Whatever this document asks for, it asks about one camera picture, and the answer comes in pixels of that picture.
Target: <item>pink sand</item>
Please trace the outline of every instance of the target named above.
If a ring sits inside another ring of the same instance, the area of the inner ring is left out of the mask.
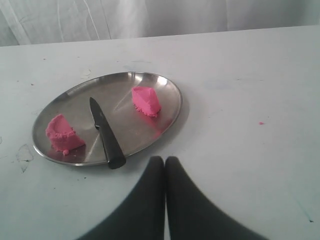
[[[157,117],[161,105],[152,87],[136,86],[132,90],[132,101],[137,111],[143,112],[149,117]]]
[[[69,150],[86,144],[85,141],[76,135],[76,132],[62,114],[55,116],[49,122],[45,134],[50,139],[53,148],[56,151],[63,152],[63,155],[68,155]]]

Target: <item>white curtain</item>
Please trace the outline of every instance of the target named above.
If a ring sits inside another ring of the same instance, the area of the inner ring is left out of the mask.
[[[0,0],[0,46],[318,25],[320,0]]]

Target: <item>oval tray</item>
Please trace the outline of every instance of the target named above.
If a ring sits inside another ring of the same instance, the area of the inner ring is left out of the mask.
[[[158,117],[148,117],[136,111],[131,88],[154,88],[162,106]],[[35,150],[46,159],[72,166],[106,164],[99,132],[89,106],[89,97],[96,99],[115,137],[127,157],[154,143],[178,118],[182,95],[169,79],[147,72],[120,72],[83,82],[64,92],[39,114],[32,129]],[[63,114],[85,146],[73,149],[69,155],[55,151],[46,136],[48,123]]]

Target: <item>tray rim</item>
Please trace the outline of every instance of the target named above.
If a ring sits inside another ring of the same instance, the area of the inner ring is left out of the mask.
[[[137,148],[134,152],[130,153],[130,154],[125,154],[125,157],[129,157],[129,156],[132,156],[148,147],[150,147],[152,144],[154,144],[156,141],[158,141],[167,131],[168,129],[170,129],[172,127],[172,125],[177,121],[178,117],[180,116],[180,113],[181,113],[181,109],[182,109],[182,105],[183,105],[183,97],[182,97],[182,93],[179,89],[179,87],[172,81],[170,80],[169,78],[165,77],[165,76],[162,76],[162,75],[159,75],[159,74],[156,74],[156,73],[152,73],[152,72],[147,72],[147,71],[121,71],[121,72],[114,72],[114,73],[109,73],[109,74],[106,74],[106,75],[102,75],[102,76],[97,76],[95,78],[91,78],[89,80],[86,80],[86,81],[83,81],[71,88],[69,88],[68,90],[64,91],[63,93],[61,93],[60,95],[58,95],[57,97],[55,97],[52,101],[50,101],[43,109],[42,111],[39,113],[39,115],[36,117],[36,119],[34,120],[34,123],[33,123],[33,126],[32,126],[32,132],[31,132],[31,135],[32,135],[32,145],[33,145],[33,148],[34,150],[42,157],[44,157],[45,159],[51,161],[51,162],[54,162],[56,164],[61,164],[61,165],[67,165],[67,166],[74,166],[74,167],[89,167],[89,166],[98,166],[98,165],[104,165],[104,164],[107,164],[108,162],[107,161],[104,161],[104,162],[96,162],[96,163],[70,163],[70,162],[63,162],[63,161],[57,161],[47,155],[45,155],[43,152],[40,151],[40,149],[38,149],[38,147],[36,146],[35,144],[35,128],[36,128],[36,122],[40,116],[40,114],[44,111],[44,109],[49,106],[52,102],[54,102],[57,98],[59,98],[62,94],[64,93],[67,93],[68,91],[70,90],[74,90],[76,89],[77,87],[79,87],[80,85],[83,85],[87,82],[90,82],[90,81],[94,81],[96,79],[99,79],[99,78],[103,78],[103,77],[106,77],[106,76],[110,76],[110,75],[115,75],[115,74],[128,74],[128,73],[133,73],[133,74],[149,74],[149,75],[153,75],[153,76],[157,76],[157,77],[162,77],[164,79],[166,79],[167,81],[169,81],[176,89],[177,89],[177,93],[178,93],[178,97],[179,97],[179,105],[178,105],[178,110],[177,110],[177,114],[176,116],[174,117],[174,119],[172,120],[172,122],[170,123],[170,125],[159,135],[157,136],[155,139],[151,140],[148,144],[140,147],[140,148]]]

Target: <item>black knife handle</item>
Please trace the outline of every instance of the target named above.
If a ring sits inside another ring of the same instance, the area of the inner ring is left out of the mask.
[[[103,124],[99,126],[98,130],[109,168],[118,169],[122,167],[127,162],[126,157],[124,156],[111,127],[108,124]]]

